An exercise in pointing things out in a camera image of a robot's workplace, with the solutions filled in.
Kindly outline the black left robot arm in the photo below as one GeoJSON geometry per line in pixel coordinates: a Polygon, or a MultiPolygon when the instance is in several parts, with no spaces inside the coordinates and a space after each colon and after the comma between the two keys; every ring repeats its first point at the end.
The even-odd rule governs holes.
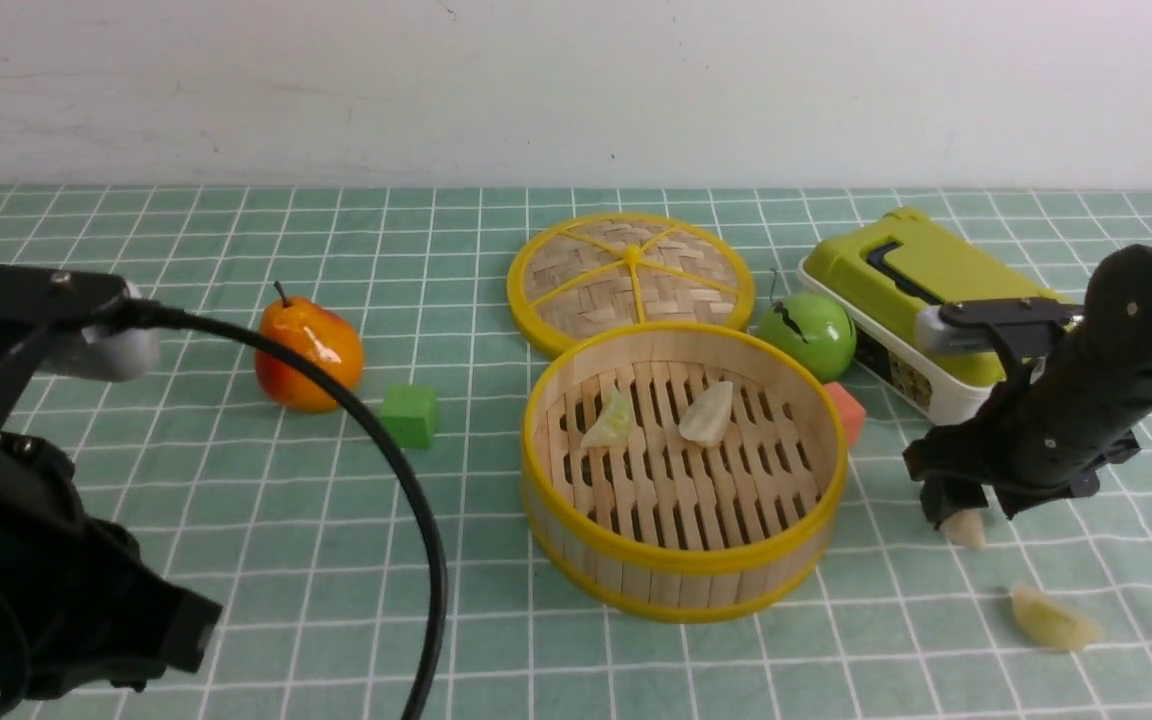
{"type": "Polygon", "coordinates": [[[196,673],[219,602],[147,568],[141,543],[88,514],[70,457],[6,420],[36,374],[132,381],[159,361],[118,275],[0,263],[0,717],[106,682],[141,692],[196,673]]]}

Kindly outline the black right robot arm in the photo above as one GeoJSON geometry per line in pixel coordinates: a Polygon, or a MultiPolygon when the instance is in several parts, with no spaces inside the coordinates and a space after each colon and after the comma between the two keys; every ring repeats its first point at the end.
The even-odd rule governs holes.
{"type": "Polygon", "coordinates": [[[1152,414],[1152,247],[1111,252],[1079,305],[1033,296],[929,306],[916,346],[991,350],[1005,369],[973,416],[905,447],[929,524],[984,509],[988,492],[1007,518],[1093,497],[1102,467],[1137,454],[1134,425],[1152,414]]]}

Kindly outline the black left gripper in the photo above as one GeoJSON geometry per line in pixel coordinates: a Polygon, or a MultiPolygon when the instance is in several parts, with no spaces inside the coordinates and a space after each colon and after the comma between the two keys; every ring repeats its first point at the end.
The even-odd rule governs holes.
{"type": "Polygon", "coordinates": [[[0,434],[0,702],[56,700],[106,682],[141,692],[196,673],[221,606],[143,564],[141,543],[84,510],[71,460],[36,435],[0,434]]]}

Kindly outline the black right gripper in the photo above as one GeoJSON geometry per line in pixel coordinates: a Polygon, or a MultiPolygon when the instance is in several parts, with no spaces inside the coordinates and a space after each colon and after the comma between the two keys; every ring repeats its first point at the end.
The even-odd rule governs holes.
{"type": "Polygon", "coordinates": [[[934,530],[958,511],[986,509],[996,488],[1006,520],[1047,497],[1091,497],[1093,475],[1139,454],[1142,370],[1115,366],[1079,334],[1028,361],[969,420],[929,430],[905,448],[910,477],[934,530]]]}

